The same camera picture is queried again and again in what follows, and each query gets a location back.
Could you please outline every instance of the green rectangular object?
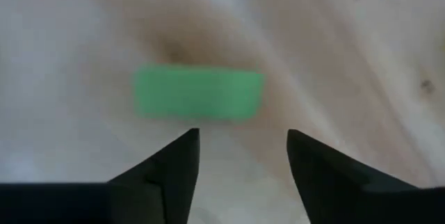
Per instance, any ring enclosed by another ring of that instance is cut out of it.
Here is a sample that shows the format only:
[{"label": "green rectangular object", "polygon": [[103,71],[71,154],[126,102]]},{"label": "green rectangular object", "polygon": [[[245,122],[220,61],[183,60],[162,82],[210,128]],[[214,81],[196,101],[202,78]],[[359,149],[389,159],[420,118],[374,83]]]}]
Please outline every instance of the green rectangular object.
[{"label": "green rectangular object", "polygon": [[244,120],[257,112],[263,83],[255,72],[153,65],[135,73],[133,89],[145,116]]}]

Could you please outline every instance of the green block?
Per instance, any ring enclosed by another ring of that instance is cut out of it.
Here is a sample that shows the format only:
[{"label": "green block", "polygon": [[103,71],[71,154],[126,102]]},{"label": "green block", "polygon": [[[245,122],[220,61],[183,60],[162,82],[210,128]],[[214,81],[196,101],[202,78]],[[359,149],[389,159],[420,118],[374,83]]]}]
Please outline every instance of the green block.
[{"label": "green block", "polygon": [[135,73],[133,86],[142,115],[244,120],[257,112],[263,82],[254,72],[153,65]]}]

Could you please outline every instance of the dark spot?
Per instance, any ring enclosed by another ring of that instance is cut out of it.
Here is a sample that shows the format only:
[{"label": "dark spot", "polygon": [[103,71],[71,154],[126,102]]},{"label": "dark spot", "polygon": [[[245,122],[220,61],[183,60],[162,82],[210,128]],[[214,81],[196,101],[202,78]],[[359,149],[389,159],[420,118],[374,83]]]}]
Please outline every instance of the dark spot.
[{"label": "dark spot", "polygon": [[430,80],[422,81],[420,87],[425,93],[428,93],[428,94],[431,94],[435,91],[435,87]]}]

